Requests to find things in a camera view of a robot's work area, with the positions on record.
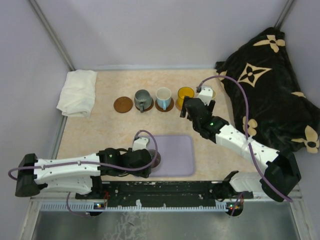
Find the yellow mug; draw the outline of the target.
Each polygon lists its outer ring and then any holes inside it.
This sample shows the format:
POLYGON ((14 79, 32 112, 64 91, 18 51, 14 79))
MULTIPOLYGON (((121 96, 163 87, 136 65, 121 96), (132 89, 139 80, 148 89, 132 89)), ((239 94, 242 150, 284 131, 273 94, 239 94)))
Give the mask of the yellow mug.
POLYGON ((184 86, 181 87, 177 92, 177 99, 184 100, 185 97, 193 98, 195 92, 192 88, 184 86))

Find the cream mug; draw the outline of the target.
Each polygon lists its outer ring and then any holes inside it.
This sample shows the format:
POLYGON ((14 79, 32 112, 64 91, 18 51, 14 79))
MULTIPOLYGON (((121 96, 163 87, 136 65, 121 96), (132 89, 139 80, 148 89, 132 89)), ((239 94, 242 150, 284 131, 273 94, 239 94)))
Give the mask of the cream mug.
POLYGON ((216 98, 216 96, 217 96, 217 93, 216 93, 216 91, 213 89, 212 90, 212 100, 214 100, 215 98, 216 98))

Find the purple mug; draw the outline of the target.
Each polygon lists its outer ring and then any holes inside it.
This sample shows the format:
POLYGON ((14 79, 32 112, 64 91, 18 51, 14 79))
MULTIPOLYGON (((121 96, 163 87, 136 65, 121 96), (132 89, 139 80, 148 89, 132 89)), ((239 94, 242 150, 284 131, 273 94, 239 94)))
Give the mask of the purple mug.
POLYGON ((161 163, 161 155, 159 152, 156 152, 155 149, 149 149, 148 152, 151 156, 151 159, 153 159, 155 157, 155 160, 153 161, 153 164, 151 165, 151 170, 156 171, 158 165, 161 163))

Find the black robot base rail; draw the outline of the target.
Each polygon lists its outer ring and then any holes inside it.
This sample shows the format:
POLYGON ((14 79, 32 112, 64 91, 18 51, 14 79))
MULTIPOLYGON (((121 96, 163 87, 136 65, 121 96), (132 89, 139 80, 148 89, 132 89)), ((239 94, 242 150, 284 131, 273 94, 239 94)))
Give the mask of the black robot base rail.
POLYGON ((237 198, 227 181, 110 181, 92 192, 76 194, 77 200, 106 200, 108 207, 214 207, 216 201, 237 198))

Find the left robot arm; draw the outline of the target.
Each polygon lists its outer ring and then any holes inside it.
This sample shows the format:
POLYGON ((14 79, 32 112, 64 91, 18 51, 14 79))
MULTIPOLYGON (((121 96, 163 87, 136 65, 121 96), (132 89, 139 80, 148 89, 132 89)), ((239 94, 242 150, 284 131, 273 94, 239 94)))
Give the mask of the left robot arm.
POLYGON ((103 195, 104 186, 94 178, 126 174, 148 178, 154 161, 155 158, 145 148, 106 148, 66 159, 42 159, 29 153, 15 168, 15 196, 33 197, 46 191, 88 194, 97 199, 103 195))

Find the dark wooden coaster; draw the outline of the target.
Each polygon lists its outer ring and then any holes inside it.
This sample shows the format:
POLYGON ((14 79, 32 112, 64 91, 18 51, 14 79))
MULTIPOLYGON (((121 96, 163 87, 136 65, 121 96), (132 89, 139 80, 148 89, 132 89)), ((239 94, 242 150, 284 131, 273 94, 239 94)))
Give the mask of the dark wooden coaster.
POLYGON ((156 107, 156 109, 157 109, 158 111, 160 111, 160 112, 163 112, 163 113, 166 113, 166 112, 171 111, 171 110, 173 109, 174 105, 175 105, 175 102, 174 102, 173 98, 171 98, 170 104, 169 104, 169 106, 166 108, 166 110, 162 109, 162 108, 158 105, 158 102, 157 102, 157 101, 155 102, 155 107, 156 107))
POLYGON ((124 114, 132 109, 133 102, 129 97, 121 96, 114 101, 113 107, 116 112, 124 114))

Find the grey-green mug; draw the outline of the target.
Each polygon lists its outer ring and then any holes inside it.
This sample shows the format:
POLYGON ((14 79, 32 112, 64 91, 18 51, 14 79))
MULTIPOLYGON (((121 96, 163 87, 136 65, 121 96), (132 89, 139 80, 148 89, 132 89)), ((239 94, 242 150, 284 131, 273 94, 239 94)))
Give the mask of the grey-green mug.
POLYGON ((141 101, 141 102, 144 102, 144 101, 147 101, 147 100, 151 100, 152 97, 150 95, 150 93, 145 90, 145 89, 140 89, 138 90, 135 95, 134 95, 134 101, 141 101))

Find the woven rattan coaster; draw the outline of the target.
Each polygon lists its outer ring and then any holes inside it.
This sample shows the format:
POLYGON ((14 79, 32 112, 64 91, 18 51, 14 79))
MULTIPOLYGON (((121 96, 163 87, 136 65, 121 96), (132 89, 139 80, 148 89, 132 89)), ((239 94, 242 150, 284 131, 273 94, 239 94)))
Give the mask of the woven rattan coaster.
POLYGON ((175 106, 176 106, 176 108, 177 108, 179 111, 182 110, 183 102, 184 102, 183 99, 182 99, 182 100, 181 100, 181 99, 177 99, 177 100, 175 101, 175 106))

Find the brown wooden coaster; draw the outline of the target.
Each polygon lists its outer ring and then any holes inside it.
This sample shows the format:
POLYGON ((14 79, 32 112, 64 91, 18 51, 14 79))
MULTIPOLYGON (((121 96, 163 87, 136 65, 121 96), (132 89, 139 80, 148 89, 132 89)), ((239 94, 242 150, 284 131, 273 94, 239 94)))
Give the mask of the brown wooden coaster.
POLYGON ((138 111, 140 111, 141 113, 144 113, 153 108, 154 100, 152 98, 151 100, 147 100, 147 101, 134 100, 134 105, 138 111))

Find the white mug blue handle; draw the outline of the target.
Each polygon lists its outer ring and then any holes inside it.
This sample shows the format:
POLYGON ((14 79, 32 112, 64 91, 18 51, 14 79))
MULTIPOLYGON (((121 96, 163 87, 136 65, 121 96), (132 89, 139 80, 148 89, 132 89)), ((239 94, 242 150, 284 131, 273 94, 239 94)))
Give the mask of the white mug blue handle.
POLYGON ((156 102, 158 106, 166 111, 169 108, 172 99, 172 92, 167 87, 160 87, 156 91, 156 102))

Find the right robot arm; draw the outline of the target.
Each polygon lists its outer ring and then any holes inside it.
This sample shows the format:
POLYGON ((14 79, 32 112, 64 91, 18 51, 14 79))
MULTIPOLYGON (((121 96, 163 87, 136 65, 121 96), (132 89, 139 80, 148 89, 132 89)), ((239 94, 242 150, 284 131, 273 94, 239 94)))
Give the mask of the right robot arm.
POLYGON ((224 194, 235 198, 240 192, 251 192, 253 187, 260 187, 277 202, 292 202, 289 194, 301 180, 295 155, 288 149, 273 149, 245 136, 225 119, 214 116, 214 106, 213 100, 205 105, 200 98, 185 97, 180 117, 190 120, 193 129, 204 139, 252 161, 260 176, 259 180, 250 179, 247 185, 230 180, 223 185, 224 194))

